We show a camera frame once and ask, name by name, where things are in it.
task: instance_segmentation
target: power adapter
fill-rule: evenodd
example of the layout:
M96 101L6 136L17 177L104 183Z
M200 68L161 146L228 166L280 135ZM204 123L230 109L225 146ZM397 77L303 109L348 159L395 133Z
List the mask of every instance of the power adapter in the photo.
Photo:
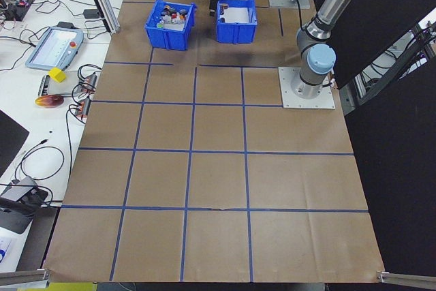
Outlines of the power adapter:
M57 27L61 27L64 29L75 29L76 28L74 26L74 24L70 23L70 22L59 22L59 23L57 23Z
M84 10L83 16L85 18L100 18L100 13L98 10Z

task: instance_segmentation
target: screen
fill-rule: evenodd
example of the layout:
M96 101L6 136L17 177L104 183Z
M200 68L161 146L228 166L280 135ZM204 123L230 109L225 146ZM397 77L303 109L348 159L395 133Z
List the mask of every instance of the screen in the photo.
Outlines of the screen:
M76 32L51 30L31 62L33 64L55 67L68 49L69 42L75 37Z

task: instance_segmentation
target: metal bracket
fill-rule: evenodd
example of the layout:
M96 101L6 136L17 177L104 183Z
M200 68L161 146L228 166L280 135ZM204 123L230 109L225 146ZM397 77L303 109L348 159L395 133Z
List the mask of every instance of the metal bracket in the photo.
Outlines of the metal bracket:
M291 89L291 81L300 73L299 67L279 67L281 99L284 108L297 109L335 109L333 94L330 87L321 89L320 94L313 99L303 99Z
M269 0L269 1L270 1L270 7L298 9L296 1L291 1L291 0ZM310 9L311 4L309 3L309 0L298 0L298 1L300 2L300 8L302 10Z
M0 273L0 288L45 288L49 277L48 269Z
M377 278L381 283L436 290L436 277L377 272Z

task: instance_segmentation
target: yellow sponge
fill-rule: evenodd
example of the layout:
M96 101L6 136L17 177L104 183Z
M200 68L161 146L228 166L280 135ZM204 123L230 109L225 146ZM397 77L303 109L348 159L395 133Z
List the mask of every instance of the yellow sponge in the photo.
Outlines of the yellow sponge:
M62 82L67 78L65 73L57 67L54 67L48 71L48 75L50 75L50 77L56 82Z

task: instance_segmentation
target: blue plastic bin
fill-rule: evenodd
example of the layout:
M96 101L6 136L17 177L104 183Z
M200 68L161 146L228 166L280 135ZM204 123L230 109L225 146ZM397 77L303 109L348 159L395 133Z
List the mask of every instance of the blue plastic bin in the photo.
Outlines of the blue plastic bin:
M245 7L248 9L248 23L221 22L220 5ZM254 0L219 0L217 5L217 41L224 44L250 44L254 40L258 18Z
M177 12L180 10L188 11L185 17L185 27L182 31L156 27L156 24L161 20L161 12L164 10L165 5L174 7ZM156 0L144 26L151 45L168 50L187 50L189 34L194 26L194 12L196 8L197 6L194 3L183 5L182 3L168 3L163 0Z

